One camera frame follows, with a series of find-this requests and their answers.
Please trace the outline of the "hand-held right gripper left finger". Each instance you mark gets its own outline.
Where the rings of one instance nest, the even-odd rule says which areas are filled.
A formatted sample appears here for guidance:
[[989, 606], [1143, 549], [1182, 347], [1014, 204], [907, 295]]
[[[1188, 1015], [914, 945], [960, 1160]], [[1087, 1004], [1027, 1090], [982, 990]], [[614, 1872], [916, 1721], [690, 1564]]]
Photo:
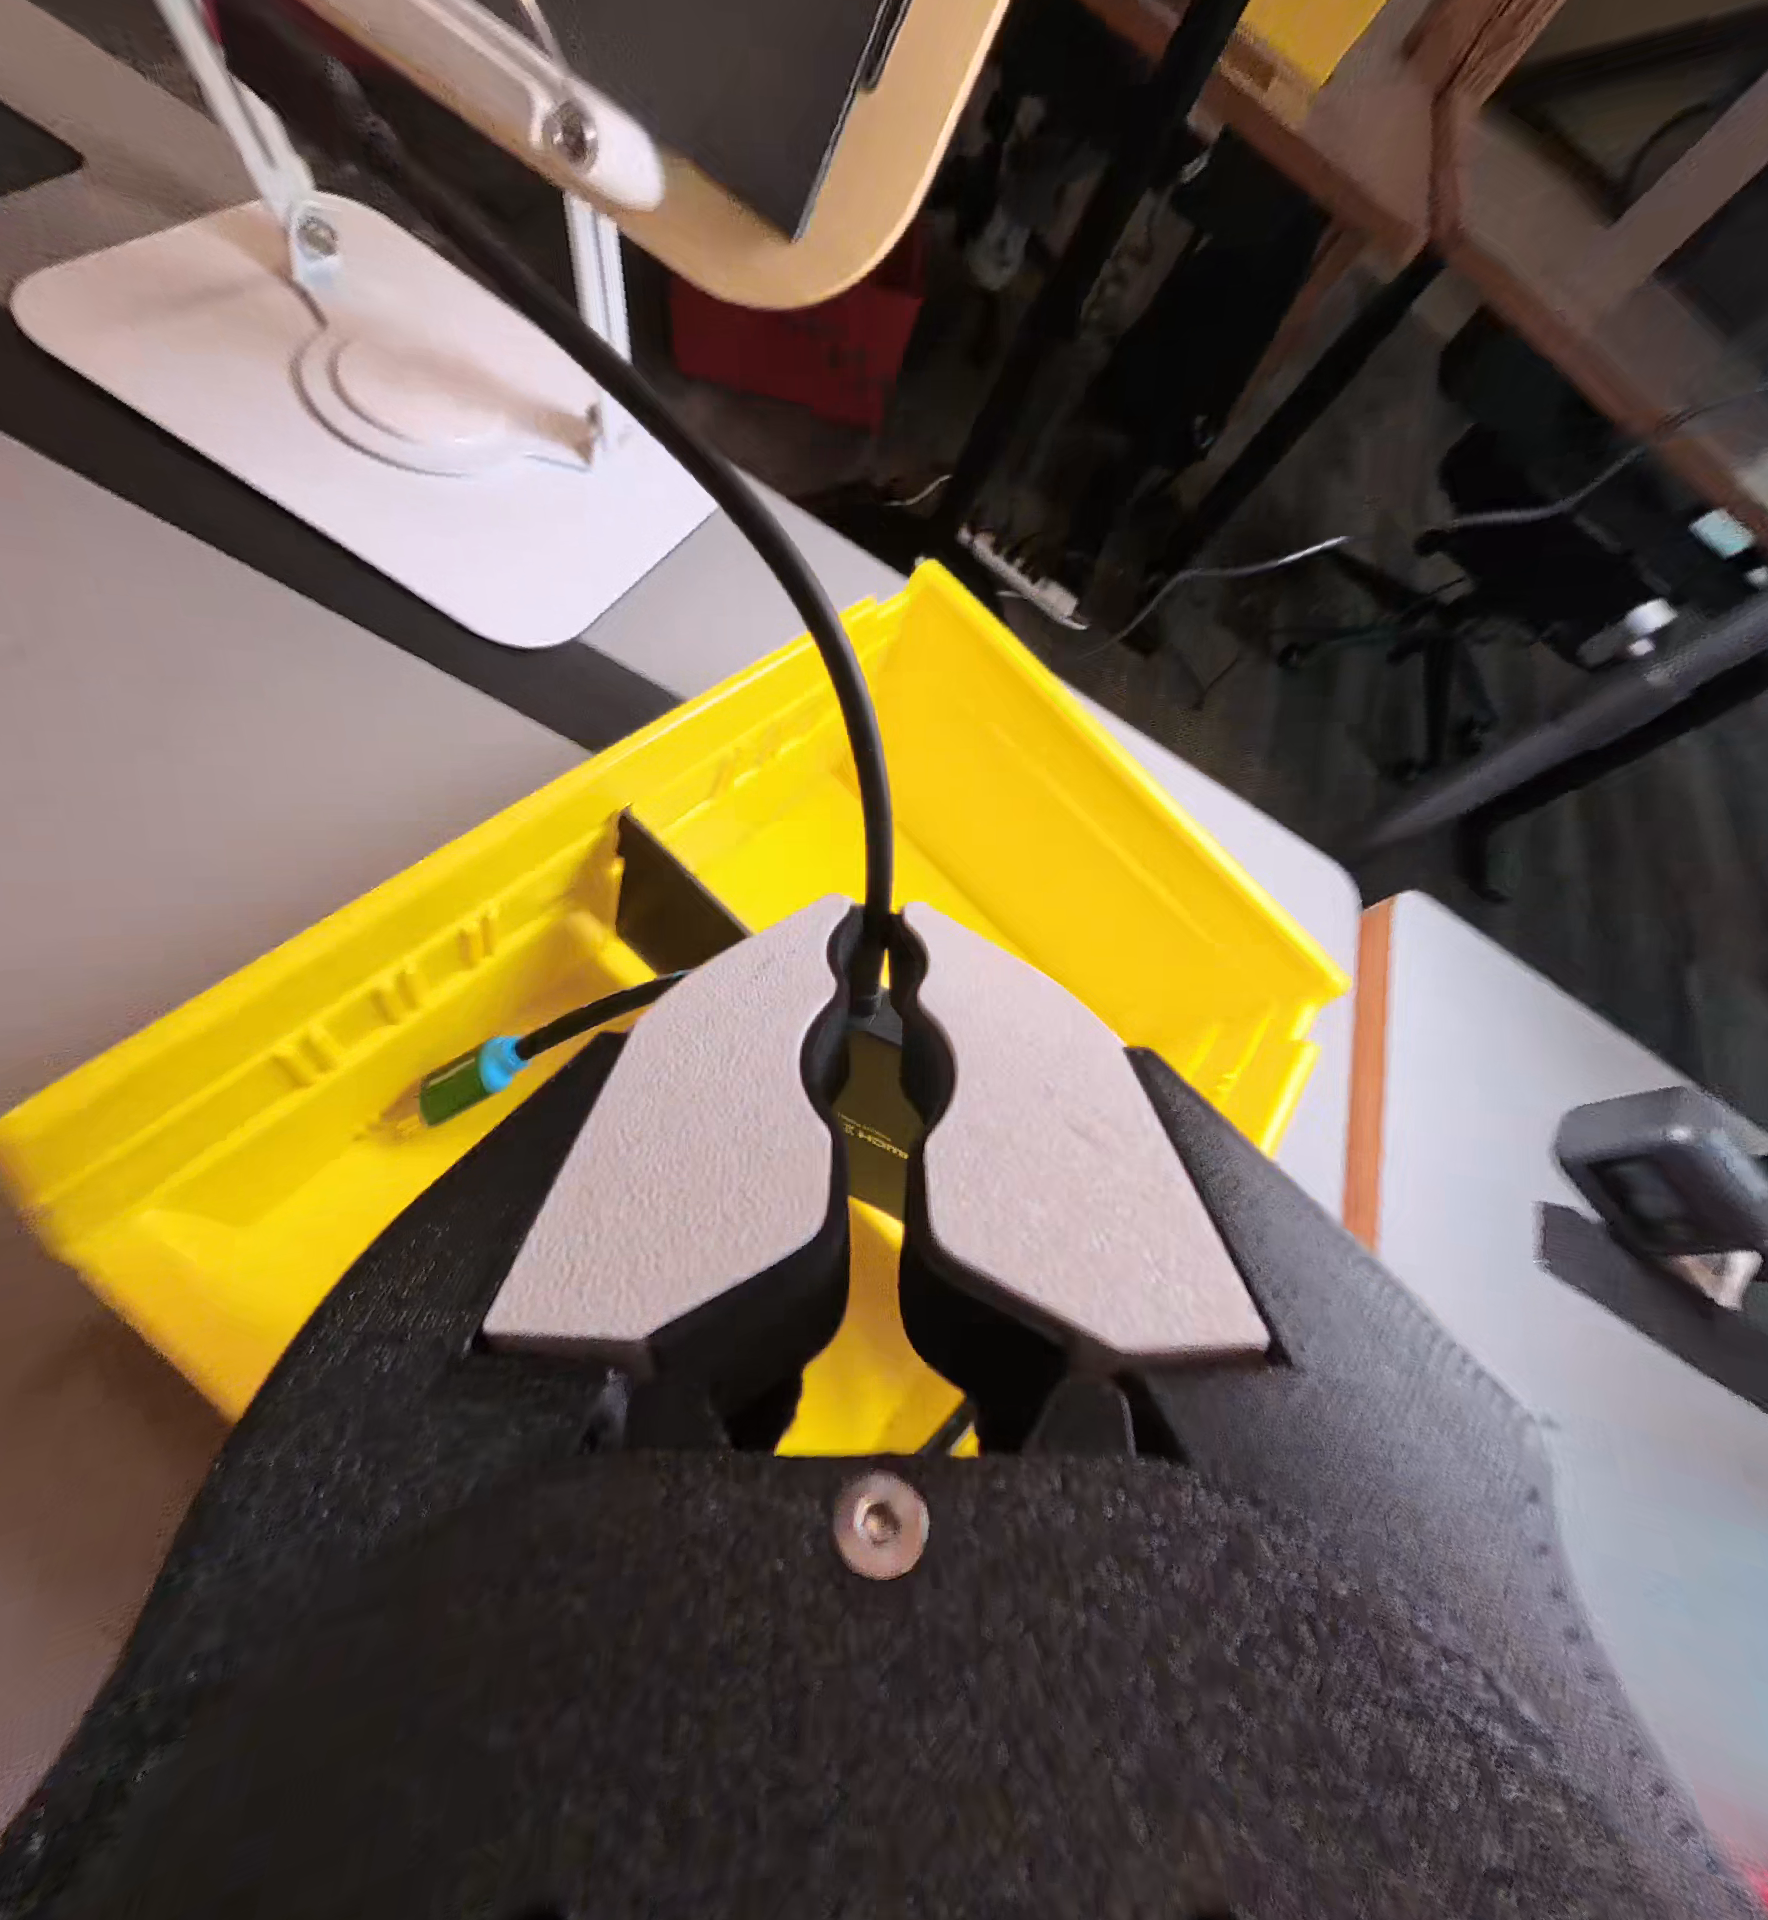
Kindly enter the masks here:
[[643, 1011], [485, 1319], [497, 1349], [802, 1369], [847, 1304], [852, 900], [736, 942]]

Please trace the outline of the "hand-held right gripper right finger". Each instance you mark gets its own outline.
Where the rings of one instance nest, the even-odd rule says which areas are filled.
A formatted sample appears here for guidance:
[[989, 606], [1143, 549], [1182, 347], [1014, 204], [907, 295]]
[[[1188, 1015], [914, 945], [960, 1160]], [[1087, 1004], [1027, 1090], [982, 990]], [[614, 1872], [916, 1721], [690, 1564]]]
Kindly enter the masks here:
[[919, 1246], [937, 1277], [1075, 1360], [1264, 1357], [1266, 1322], [1122, 1039], [931, 905], [898, 928]]

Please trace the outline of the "black hdmi adapter with cable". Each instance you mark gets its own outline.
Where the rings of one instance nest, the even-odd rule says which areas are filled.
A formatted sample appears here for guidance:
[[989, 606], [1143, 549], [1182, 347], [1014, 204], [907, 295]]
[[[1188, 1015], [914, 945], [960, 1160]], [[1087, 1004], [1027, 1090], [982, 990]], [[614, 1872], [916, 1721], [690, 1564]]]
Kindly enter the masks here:
[[908, 1149], [919, 1141], [905, 1094], [883, 1092], [883, 1070], [901, 1066], [901, 1023], [883, 1011], [885, 933], [897, 883], [897, 825], [885, 750], [871, 691], [842, 614], [805, 559], [793, 535], [768, 502], [723, 455], [683, 424], [671, 406], [631, 362], [612, 348], [580, 310], [543, 276], [535, 274], [476, 201], [439, 178], [405, 145], [373, 106], [367, 87], [350, 71], [326, 62], [326, 97], [347, 156], [375, 179], [385, 179], [427, 229], [459, 253], [466, 268], [482, 274], [511, 310], [576, 359], [645, 430], [648, 437], [699, 483], [708, 500], [745, 538], [775, 586], [801, 614], [840, 708], [855, 770], [863, 821], [866, 882], [863, 934], [852, 961], [852, 1011], [847, 1035], [854, 1065], [837, 1099], [847, 1145], [855, 1150], [855, 1190], [880, 1203], [903, 1205]]

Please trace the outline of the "black hdmi cable green plugs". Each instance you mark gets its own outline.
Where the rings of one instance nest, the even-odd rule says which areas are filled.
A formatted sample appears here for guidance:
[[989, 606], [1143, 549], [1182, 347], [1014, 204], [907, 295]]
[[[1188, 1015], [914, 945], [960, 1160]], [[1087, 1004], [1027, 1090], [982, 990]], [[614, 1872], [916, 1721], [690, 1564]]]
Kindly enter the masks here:
[[686, 970], [655, 976], [576, 1006], [529, 1032], [490, 1037], [409, 1085], [373, 1131], [383, 1139], [414, 1139], [418, 1133], [442, 1129], [507, 1092], [540, 1057], [643, 1011], [686, 977]]

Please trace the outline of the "yellow plastic bin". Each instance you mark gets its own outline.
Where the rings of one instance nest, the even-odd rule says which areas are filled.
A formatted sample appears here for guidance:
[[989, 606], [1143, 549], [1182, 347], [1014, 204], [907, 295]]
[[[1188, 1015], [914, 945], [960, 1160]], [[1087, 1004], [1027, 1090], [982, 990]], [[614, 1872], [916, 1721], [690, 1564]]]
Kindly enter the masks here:
[[[845, 614], [897, 794], [897, 900], [1055, 977], [1274, 1155], [1349, 982], [937, 565]], [[522, 1101], [386, 1114], [492, 1035], [642, 979], [618, 819], [763, 928], [863, 878], [806, 640], [564, 771], [0, 1115], [43, 1246], [239, 1417], [371, 1241]]]

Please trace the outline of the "black bin divider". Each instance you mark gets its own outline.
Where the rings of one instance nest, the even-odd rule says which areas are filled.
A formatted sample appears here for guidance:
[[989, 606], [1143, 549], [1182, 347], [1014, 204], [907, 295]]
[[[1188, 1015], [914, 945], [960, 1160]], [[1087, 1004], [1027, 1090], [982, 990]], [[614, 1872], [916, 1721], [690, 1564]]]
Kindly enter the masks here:
[[616, 934], [651, 973], [693, 971], [750, 936], [750, 926], [631, 808], [618, 815], [616, 852]]

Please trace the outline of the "white power strip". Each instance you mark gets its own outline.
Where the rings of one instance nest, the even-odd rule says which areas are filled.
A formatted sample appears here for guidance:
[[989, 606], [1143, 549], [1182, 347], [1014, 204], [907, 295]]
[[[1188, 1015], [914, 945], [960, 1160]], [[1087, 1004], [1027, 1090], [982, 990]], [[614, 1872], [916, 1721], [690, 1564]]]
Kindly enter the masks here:
[[1066, 632], [1090, 632], [1090, 623], [1082, 614], [1077, 593], [1066, 589], [1064, 583], [1049, 574], [1040, 574], [1023, 565], [1014, 551], [1009, 551], [993, 539], [989, 529], [965, 526], [958, 532], [956, 543], [977, 572], [993, 584], [998, 597], [1017, 599], [1033, 606], [1040, 618]]

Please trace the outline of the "black board on white stand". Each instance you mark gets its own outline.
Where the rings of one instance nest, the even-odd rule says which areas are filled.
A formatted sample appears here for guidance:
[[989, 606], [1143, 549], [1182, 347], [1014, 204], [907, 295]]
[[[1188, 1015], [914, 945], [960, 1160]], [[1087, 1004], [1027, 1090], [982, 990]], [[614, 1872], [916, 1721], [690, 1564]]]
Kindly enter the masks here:
[[712, 500], [485, 285], [319, 192], [204, 5], [156, 12], [256, 195], [33, 272], [17, 323], [479, 637], [580, 637]]

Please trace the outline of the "black office chair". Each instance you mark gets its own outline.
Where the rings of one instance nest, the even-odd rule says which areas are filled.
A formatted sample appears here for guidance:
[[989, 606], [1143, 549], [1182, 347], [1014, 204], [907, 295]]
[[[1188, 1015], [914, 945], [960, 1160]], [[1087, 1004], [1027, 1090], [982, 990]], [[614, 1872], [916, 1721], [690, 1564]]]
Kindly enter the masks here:
[[1435, 468], [1447, 513], [1412, 551], [1451, 578], [1424, 586], [1349, 543], [1310, 558], [1356, 602], [1344, 622], [1278, 630], [1276, 661], [1371, 658], [1418, 673], [1415, 745], [1377, 761], [1377, 785], [1336, 810], [1327, 845], [1344, 864], [1377, 860], [1373, 841], [1412, 794], [1476, 771], [1610, 667], [1647, 656], [1683, 609], [1651, 568], [1663, 498], [1634, 477], [1623, 444], [1554, 368], [1518, 339], [1460, 339], [1441, 392], [1468, 419]]

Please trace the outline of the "red crate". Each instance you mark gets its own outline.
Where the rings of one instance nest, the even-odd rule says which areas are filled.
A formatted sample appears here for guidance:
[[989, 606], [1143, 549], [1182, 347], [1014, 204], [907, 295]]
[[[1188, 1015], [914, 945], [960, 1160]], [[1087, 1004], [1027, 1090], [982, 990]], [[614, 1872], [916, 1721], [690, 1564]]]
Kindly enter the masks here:
[[914, 224], [847, 291], [798, 310], [728, 303], [678, 276], [667, 285], [677, 368], [699, 382], [801, 406], [837, 425], [877, 430], [926, 294], [925, 230]]

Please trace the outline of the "wooden desk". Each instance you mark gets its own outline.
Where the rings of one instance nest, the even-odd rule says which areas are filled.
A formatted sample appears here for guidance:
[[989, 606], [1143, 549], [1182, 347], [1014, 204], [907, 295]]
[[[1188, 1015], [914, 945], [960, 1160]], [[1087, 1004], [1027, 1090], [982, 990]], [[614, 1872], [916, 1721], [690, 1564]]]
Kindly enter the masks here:
[[1768, 5], [1249, 5], [1199, 107], [1402, 266], [1419, 248], [1768, 553], [1768, 374], [1671, 268], [1768, 172], [1768, 56], [1620, 212], [1520, 124], [1522, 84], [1656, 84]]

